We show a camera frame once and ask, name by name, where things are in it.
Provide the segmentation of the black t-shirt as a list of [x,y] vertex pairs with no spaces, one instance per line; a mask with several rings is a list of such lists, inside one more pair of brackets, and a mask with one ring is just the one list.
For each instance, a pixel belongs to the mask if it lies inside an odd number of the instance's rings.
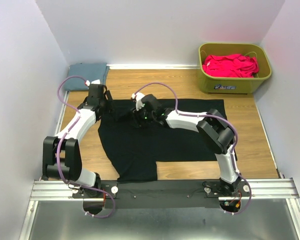
[[134,102],[117,99],[113,103],[114,111],[102,116],[98,134],[119,174],[118,182],[156,181],[157,162],[217,160],[197,132],[166,128],[155,122],[139,127],[131,114]]

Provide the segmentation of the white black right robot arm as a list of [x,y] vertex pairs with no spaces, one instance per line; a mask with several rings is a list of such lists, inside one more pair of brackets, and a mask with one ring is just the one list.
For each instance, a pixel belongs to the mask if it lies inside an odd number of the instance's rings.
[[241,181],[237,167],[235,145],[237,132],[216,109],[207,112],[186,112],[178,110],[178,100],[174,109],[163,107],[153,95],[137,92],[131,95],[135,103],[132,115],[141,126],[155,122],[170,129],[184,129],[198,133],[205,145],[215,154],[220,170],[216,191],[225,196],[237,192]]

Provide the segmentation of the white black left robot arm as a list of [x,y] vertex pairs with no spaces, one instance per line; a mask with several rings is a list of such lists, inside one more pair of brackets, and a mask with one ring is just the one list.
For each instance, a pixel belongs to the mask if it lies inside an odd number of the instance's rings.
[[42,175],[84,186],[83,191],[94,198],[100,194],[101,178],[83,168],[80,142],[104,114],[113,111],[113,98],[106,85],[91,83],[88,95],[78,107],[67,106],[75,110],[72,120],[55,136],[47,136],[43,141]]

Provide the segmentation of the folded blue-grey t-shirt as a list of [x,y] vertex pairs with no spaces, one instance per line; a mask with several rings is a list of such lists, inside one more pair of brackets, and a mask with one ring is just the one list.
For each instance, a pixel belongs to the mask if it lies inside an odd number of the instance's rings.
[[[76,63],[69,67],[67,77],[79,76],[90,82],[99,80],[100,84],[106,85],[110,67],[105,62],[101,63]],[[69,92],[87,91],[88,87],[82,79],[74,77],[67,80],[63,89]]]

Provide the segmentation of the olive green plastic bin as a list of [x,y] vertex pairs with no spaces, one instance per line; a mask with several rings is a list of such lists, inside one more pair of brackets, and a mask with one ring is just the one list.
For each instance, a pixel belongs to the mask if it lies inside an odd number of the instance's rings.
[[198,67],[198,87],[205,93],[252,94],[272,75],[266,53],[251,43],[202,44]]

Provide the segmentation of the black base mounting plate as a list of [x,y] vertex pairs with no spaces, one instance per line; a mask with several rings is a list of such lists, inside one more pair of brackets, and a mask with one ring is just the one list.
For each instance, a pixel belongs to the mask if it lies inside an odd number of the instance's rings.
[[102,192],[76,189],[75,200],[83,200],[86,210],[102,207],[123,209],[169,209],[169,208],[219,208],[236,209],[242,198],[249,197],[249,188],[240,182],[233,191],[224,187],[218,179],[209,180],[158,180],[151,182],[119,183],[105,180]]

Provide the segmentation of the pink t-shirt in bin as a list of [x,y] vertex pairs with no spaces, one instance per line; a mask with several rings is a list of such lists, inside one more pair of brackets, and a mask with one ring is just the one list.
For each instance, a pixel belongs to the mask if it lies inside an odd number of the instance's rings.
[[260,70],[256,57],[242,54],[208,55],[202,69],[206,74],[220,78],[253,78]]

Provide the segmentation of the aluminium frame rail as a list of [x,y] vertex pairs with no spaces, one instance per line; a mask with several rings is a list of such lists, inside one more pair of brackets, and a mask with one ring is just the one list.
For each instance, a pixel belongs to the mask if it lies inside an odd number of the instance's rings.
[[299,193],[291,178],[245,179],[236,209],[84,209],[78,189],[101,188],[42,178],[32,185],[22,240],[300,240]]

